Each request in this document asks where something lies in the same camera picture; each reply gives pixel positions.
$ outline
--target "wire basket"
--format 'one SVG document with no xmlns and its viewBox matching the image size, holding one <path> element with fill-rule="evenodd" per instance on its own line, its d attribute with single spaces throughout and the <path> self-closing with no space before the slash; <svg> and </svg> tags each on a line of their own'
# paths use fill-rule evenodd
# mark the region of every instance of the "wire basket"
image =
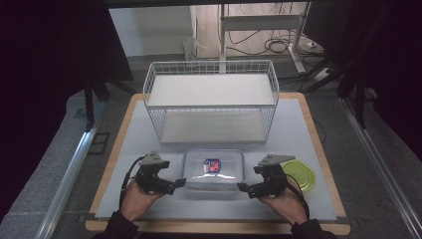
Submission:
<svg viewBox="0 0 422 239">
<path fill-rule="evenodd" d="M 271 61 L 152 63 L 143 98 L 162 143 L 265 142 L 279 84 Z"/>
</svg>

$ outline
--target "sleeve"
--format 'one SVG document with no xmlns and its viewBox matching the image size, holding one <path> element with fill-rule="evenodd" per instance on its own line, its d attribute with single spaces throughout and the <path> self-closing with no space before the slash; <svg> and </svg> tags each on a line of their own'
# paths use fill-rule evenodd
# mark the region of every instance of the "sleeve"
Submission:
<svg viewBox="0 0 422 239">
<path fill-rule="evenodd" d="M 337 237 L 331 232 L 322 231 L 319 222 L 314 219 L 307 221 L 301 225 L 295 223 L 292 227 L 292 234 L 295 239 L 336 239 Z"/>
<path fill-rule="evenodd" d="M 120 211 L 114 212 L 105 232 L 93 239 L 132 239 L 137 233 L 137 226 L 127 220 Z"/>
</svg>

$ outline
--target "metal rail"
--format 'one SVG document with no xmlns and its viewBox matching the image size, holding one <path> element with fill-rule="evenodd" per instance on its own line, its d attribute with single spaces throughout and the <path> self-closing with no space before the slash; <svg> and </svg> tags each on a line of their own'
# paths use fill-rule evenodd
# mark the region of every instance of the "metal rail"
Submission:
<svg viewBox="0 0 422 239">
<path fill-rule="evenodd" d="M 60 183 L 59 188 L 50 204 L 50 207 L 44 216 L 43 222 L 41 223 L 40 229 L 37 232 L 35 238 L 51 238 L 53 232 L 57 226 L 60 216 L 65 208 L 66 202 L 68 201 L 69 195 L 71 194 L 72 188 L 74 187 L 75 181 L 78 177 L 79 171 L 81 170 L 82 164 L 84 163 L 85 157 L 91 146 L 91 143 L 96 135 L 97 128 L 99 127 L 100 120 L 103 116 L 106 103 L 101 102 L 97 107 L 95 119 L 96 122 L 93 125 L 91 131 L 84 132 L 81 141 L 72 157 L 71 163 L 66 170 L 65 176 Z"/>
<path fill-rule="evenodd" d="M 350 102 L 346 101 L 345 99 L 340 99 L 340 102 L 343 105 L 348 119 L 350 120 L 354 130 L 357 133 L 357 136 L 361 140 L 366 152 L 368 153 L 372 165 L 375 167 L 375 170 L 379 175 L 379 178 L 381 179 L 382 183 L 390 194 L 390 197 L 393 203 L 395 204 L 398 212 L 403 218 L 407 229 L 409 229 L 410 234 L 413 238 L 421 239 L 422 225 L 418 214 L 416 213 L 413 206 L 410 204 L 407 196 L 400 189 L 400 186 L 394 179 L 393 175 L 388 169 L 388 166 L 385 164 L 384 159 L 376 149 L 376 146 L 373 143 L 369 133 L 366 129 L 362 128 L 356 121 L 354 117 L 353 106 L 350 104 Z"/>
</svg>

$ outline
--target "clear plastic container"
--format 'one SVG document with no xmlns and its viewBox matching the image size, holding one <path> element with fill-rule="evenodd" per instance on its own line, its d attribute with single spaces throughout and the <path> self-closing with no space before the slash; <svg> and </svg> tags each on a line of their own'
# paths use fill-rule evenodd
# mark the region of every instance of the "clear plastic container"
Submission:
<svg viewBox="0 0 422 239">
<path fill-rule="evenodd" d="M 237 149 L 189 149 L 183 157 L 185 188 L 238 191 L 243 181 L 243 152 Z"/>
</svg>

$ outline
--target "wooden table edge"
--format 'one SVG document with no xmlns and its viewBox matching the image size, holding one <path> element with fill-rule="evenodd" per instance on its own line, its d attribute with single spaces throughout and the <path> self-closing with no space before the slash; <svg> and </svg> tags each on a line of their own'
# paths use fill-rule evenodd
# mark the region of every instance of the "wooden table edge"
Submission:
<svg viewBox="0 0 422 239">
<path fill-rule="evenodd" d="M 280 93 L 280 99 L 296 99 L 301 105 L 305 121 L 310 131 L 310 136 L 313 141 L 314 148 L 316 150 L 316 156 L 321 166 L 322 174 L 328 186 L 331 200 L 334 204 L 334 210 L 337 217 L 346 217 L 344 208 L 342 206 L 338 191 L 336 189 L 334 180 L 332 178 L 331 170 L 329 169 L 325 153 L 323 152 L 322 145 L 317 135 L 317 129 L 314 125 L 314 121 L 308 108 L 305 96 L 301 93 Z M 126 135 L 128 126 L 130 124 L 133 110 L 138 101 L 143 100 L 142 94 L 133 95 L 129 106 L 127 107 L 126 114 L 121 123 L 120 130 L 116 137 L 114 146 L 111 150 L 111 154 L 108 158 L 107 165 L 105 167 L 105 173 L 103 174 L 102 181 L 97 190 L 94 198 L 90 213 L 95 214 L 100 206 L 100 202 L 106 192 L 109 180 L 111 178 L 112 171 L 120 153 L 121 146 L 123 144 L 124 136 Z M 242 232 L 242 234 L 289 234 L 291 226 L 287 223 L 263 223 L 263 222 L 163 222 L 163 221 L 147 221 L 147 222 L 135 222 L 139 226 L 139 231 L 144 232 L 173 232 L 173 233 L 234 233 Z M 104 231 L 106 229 L 106 220 L 87 220 L 86 228 L 89 231 Z M 323 230 L 328 230 L 335 235 L 347 235 L 350 232 L 350 225 L 348 224 L 337 224 L 322 223 L 321 227 Z"/>
</svg>

